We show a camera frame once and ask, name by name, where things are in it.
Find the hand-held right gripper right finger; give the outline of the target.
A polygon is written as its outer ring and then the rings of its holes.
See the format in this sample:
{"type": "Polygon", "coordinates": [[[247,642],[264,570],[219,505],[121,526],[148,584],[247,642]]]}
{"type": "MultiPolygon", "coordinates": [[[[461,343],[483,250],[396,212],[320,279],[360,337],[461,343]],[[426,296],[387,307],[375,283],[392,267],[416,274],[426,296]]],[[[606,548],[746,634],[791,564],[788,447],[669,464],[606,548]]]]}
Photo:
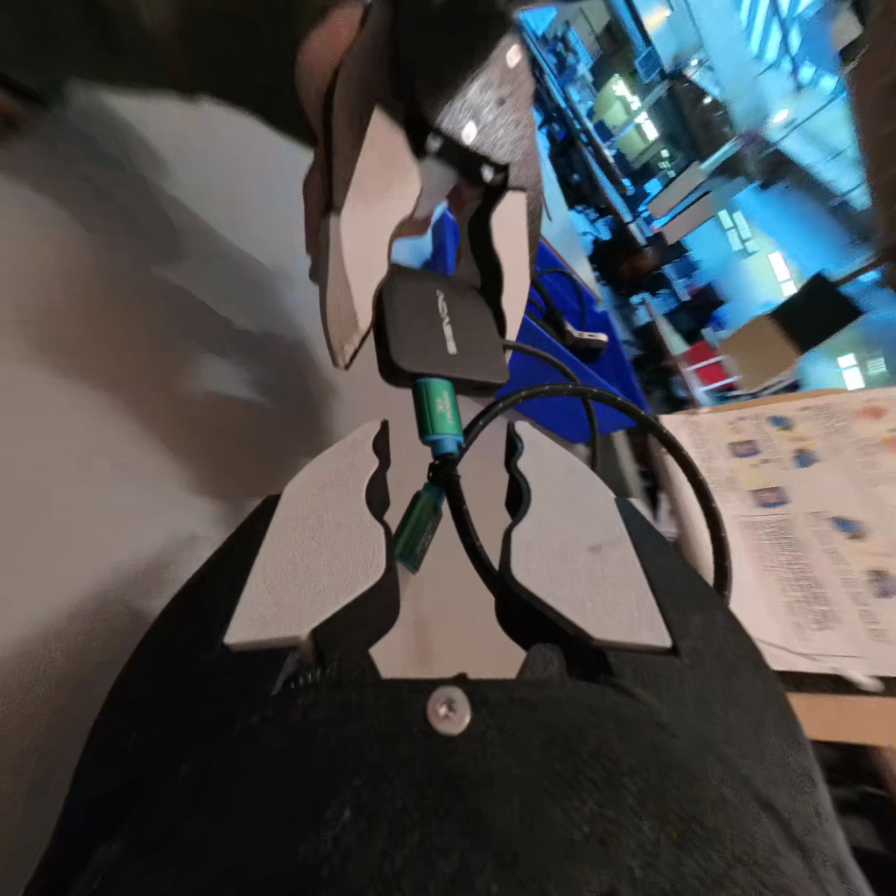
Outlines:
{"type": "Polygon", "coordinates": [[[506,430],[500,572],[567,632],[605,648],[673,647],[610,487],[526,422],[506,430]]]}

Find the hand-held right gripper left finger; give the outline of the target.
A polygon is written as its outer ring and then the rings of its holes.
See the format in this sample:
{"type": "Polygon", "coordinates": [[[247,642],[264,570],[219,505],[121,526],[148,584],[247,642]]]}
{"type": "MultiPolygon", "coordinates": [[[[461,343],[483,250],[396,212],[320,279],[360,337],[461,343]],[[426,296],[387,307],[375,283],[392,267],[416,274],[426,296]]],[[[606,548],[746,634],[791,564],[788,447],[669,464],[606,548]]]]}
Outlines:
{"type": "Polygon", "coordinates": [[[364,424],[283,489],[223,642],[365,653],[399,615],[391,556],[387,420],[364,424]]]}

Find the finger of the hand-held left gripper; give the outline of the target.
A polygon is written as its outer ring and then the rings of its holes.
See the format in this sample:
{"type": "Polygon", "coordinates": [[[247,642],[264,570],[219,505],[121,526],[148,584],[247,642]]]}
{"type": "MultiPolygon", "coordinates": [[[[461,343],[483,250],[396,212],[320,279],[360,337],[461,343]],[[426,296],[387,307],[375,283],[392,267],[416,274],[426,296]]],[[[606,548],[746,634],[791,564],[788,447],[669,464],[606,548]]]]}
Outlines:
{"type": "Polygon", "coordinates": [[[349,369],[372,324],[393,235],[414,211],[419,163],[403,124],[383,104],[332,121],[330,209],[322,224],[320,306],[331,362],[349,369]]]}
{"type": "Polygon", "coordinates": [[[532,234],[529,200],[521,189],[486,187],[457,203],[454,279],[475,289],[500,335],[515,340],[528,304],[540,224],[532,234]]]}

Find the blue plastic bin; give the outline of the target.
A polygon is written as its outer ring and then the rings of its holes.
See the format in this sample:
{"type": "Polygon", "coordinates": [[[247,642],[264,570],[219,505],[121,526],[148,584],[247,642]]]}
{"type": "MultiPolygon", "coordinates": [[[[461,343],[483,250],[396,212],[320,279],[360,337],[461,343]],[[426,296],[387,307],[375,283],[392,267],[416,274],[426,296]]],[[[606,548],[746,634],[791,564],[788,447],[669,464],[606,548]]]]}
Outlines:
{"type": "MultiPolygon", "coordinates": [[[[433,249],[425,263],[425,270],[451,274],[455,268],[455,255],[460,229],[452,213],[444,206],[435,213],[431,229],[433,249]]],[[[517,342],[550,354],[571,369],[585,385],[606,389],[631,401],[646,413],[652,413],[633,366],[625,353],[619,333],[608,311],[600,310],[597,296],[581,284],[571,269],[561,260],[547,241],[542,240],[536,255],[536,271],[539,282],[546,289],[554,305],[564,319],[577,330],[603,333],[608,345],[596,360],[582,361],[554,335],[545,330],[544,302],[531,288],[528,315],[521,322],[517,342]],[[566,274],[547,273],[559,269],[566,274]]],[[[508,363],[510,378],[497,397],[535,385],[560,382],[566,379],[550,364],[535,357],[514,351],[508,363]]],[[[600,434],[611,434],[634,426],[633,420],[605,405],[592,405],[596,411],[600,434]]],[[[567,442],[586,443],[590,428],[583,403],[574,398],[532,399],[521,404],[517,411],[542,428],[560,436],[567,442]]]]}

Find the person's left hand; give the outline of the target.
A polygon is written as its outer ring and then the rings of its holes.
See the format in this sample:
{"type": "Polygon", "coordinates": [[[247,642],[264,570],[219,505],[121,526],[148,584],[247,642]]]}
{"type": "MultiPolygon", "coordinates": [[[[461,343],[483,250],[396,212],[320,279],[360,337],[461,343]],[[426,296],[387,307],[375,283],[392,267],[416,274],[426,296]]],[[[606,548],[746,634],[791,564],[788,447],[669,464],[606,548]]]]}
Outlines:
{"type": "Polygon", "coordinates": [[[365,3],[341,2],[332,7],[303,40],[296,61],[297,95],[308,120],[314,154],[302,187],[308,277],[319,284],[322,224],[330,212],[330,162],[326,149],[330,85],[351,50],[363,24],[365,3]]]}

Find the black video switch box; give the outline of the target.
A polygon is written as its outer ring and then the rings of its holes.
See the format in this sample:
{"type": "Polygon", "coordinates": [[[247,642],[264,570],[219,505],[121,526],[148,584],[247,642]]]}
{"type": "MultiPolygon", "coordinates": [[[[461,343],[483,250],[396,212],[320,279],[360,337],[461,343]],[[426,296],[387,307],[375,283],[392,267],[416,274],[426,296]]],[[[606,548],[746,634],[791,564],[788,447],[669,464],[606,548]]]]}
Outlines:
{"type": "Polygon", "coordinates": [[[397,388],[435,378],[461,395],[492,395],[510,377],[485,298],[441,274],[392,264],[376,296],[373,335],[379,373],[397,388]]]}

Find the tan and black board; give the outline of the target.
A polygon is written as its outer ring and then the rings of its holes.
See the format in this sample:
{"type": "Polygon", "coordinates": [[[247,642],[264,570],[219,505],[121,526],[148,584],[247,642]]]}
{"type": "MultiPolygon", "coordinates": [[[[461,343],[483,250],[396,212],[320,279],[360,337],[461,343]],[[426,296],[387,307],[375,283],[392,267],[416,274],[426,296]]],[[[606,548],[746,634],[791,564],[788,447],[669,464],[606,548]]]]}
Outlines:
{"type": "Polygon", "coordinates": [[[791,375],[800,359],[862,316],[831,280],[813,275],[777,308],[734,330],[719,345],[742,392],[757,392],[791,375]]]}

